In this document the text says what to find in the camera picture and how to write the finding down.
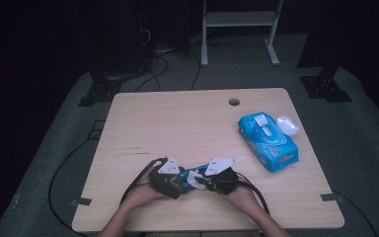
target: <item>human hand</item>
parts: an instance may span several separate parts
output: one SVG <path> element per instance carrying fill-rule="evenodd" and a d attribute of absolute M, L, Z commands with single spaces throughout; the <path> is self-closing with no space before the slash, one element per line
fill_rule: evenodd
<path fill-rule="evenodd" d="M 149 174 L 153 170 L 153 168 L 149 169 L 143 177 L 139 180 L 130 194 L 127 196 L 123 204 L 129 204 L 134 207 L 138 207 L 140 205 L 146 204 L 153 199 L 157 198 L 166 198 L 166 196 L 162 195 L 155 191 L 152 187 L 150 187 Z"/>
<path fill-rule="evenodd" d="M 245 183 L 249 182 L 244 177 L 239 177 L 239 181 Z M 227 196 L 221 196 L 232 203 L 233 206 L 245 213 L 249 213 L 250 210 L 253 210 L 253 207 L 261 207 L 254 195 L 254 192 L 243 186 L 236 186 L 235 190 L 233 190 L 232 193 L 228 194 Z"/>

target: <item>hand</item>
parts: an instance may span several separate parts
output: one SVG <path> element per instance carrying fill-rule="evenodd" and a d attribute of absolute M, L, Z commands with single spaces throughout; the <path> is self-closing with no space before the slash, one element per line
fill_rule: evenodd
<path fill-rule="evenodd" d="M 248 183 L 248 180 L 239 177 L 239 181 Z M 252 210 L 252 207 L 259 205 L 254 192 L 243 186 L 236 186 L 235 190 L 227 196 L 222 195 L 230 203 L 232 203 L 236 208 L 242 210 L 243 212 L 248 212 Z"/>
<path fill-rule="evenodd" d="M 100 233 L 100 237 L 114 237 L 122 236 L 125 226 L 134 209 L 138 206 L 146 204 L 147 202 L 156 198 L 166 198 L 166 196 L 156 192 L 149 186 L 149 173 L 153 170 L 149 169 L 146 174 L 140 179 L 137 186 L 134 188 L 124 202 L 119 206 L 109 223 L 104 227 Z"/>
<path fill-rule="evenodd" d="M 248 183 L 243 177 L 239 177 L 239 181 Z M 222 195 L 236 208 L 248 214 L 255 223 L 260 227 L 267 237 L 286 237 L 290 236 L 284 229 L 279 226 L 260 206 L 254 192 L 250 189 L 237 186 L 232 193 L 227 196 Z"/>
<path fill-rule="evenodd" d="M 140 181 L 137 183 L 137 187 L 134 188 L 124 202 L 130 204 L 134 207 L 146 204 L 153 199 L 166 198 L 166 196 L 156 192 L 152 187 L 150 187 L 149 173 L 153 168 L 149 169 Z"/>

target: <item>stand leg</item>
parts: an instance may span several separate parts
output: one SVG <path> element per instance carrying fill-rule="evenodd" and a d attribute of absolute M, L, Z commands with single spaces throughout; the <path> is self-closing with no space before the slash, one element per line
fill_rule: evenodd
<path fill-rule="evenodd" d="M 341 90 L 334 76 L 337 65 L 325 65 L 318 76 L 301 76 L 300 80 L 312 99 L 326 99 L 328 102 L 350 102 L 346 91 Z"/>
<path fill-rule="evenodd" d="M 144 70 L 133 73 L 119 73 L 113 75 L 115 80 L 109 80 L 98 66 L 89 66 L 89 73 L 92 77 L 92 85 L 85 97 L 82 97 L 78 107 L 92 107 L 95 102 L 111 102 L 114 96 L 119 93 L 122 83 L 143 75 Z"/>
<path fill-rule="evenodd" d="M 201 45 L 201 66 L 208 65 L 207 55 L 207 1 L 203 1 L 202 6 L 202 45 Z"/>
<path fill-rule="evenodd" d="M 265 40 L 266 50 L 268 51 L 268 54 L 273 66 L 279 66 L 279 60 L 278 60 L 278 57 L 276 56 L 276 53 L 275 53 L 275 50 L 273 49 L 272 44 L 273 44 L 273 39 L 275 38 L 275 32 L 276 32 L 276 27 L 278 26 L 279 16 L 281 15 L 282 3 L 283 3 L 283 0 L 278 1 L 278 5 L 276 7 L 276 11 L 272 20 L 272 26 L 269 33 L 269 39 Z"/>

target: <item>gray carpet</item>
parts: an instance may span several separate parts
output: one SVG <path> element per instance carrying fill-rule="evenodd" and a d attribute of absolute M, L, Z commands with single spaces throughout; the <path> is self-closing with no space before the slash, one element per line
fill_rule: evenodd
<path fill-rule="evenodd" d="M 271 65 L 264 38 L 239 37 L 239 41 L 233 44 L 211 46 L 209 65 L 200 69 L 193 89 L 285 88 L 330 186 L 356 204 L 379 233 L 379 111 L 365 95 L 359 81 L 343 69 L 338 71 L 336 80 L 348 92 L 352 102 L 328 103 L 309 99 L 299 76 L 317 75 L 320 68 L 296 68 L 306 36 L 276 36 L 274 46 L 281 61 L 279 67 Z M 199 58 L 199 45 L 190 51 Z M 189 90 L 198 69 L 195 57 L 174 52 L 163 58 L 168 60 L 169 69 L 158 77 L 161 90 Z M 154 60 L 153 72 L 162 71 L 165 65 L 162 60 Z M 134 92 L 150 77 L 145 74 L 124 83 L 121 92 Z M 53 216 L 47 195 L 60 163 L 87 139 L 95 120 L 107 117 L 110 103 L 78 107 L 91 84 L 90 76 L 84 74 L 66 98 L 12 203 L 2 216 L 0 236 L 78 236 Z M 157 90 L 158 86 L 152 80 L 140 91 Z M 98 140 L 84 144 L 64 163 L 54 180 L 52 203 L 60 218 L 69 225 L 76 209 L 71 202 L 81 195 L 97 145 Z M 293 236 L 374 236 L 351 203 L 344 201 L 340 207 L 345 218 L 345 226 L 340 229 L 289 232 Z"/>

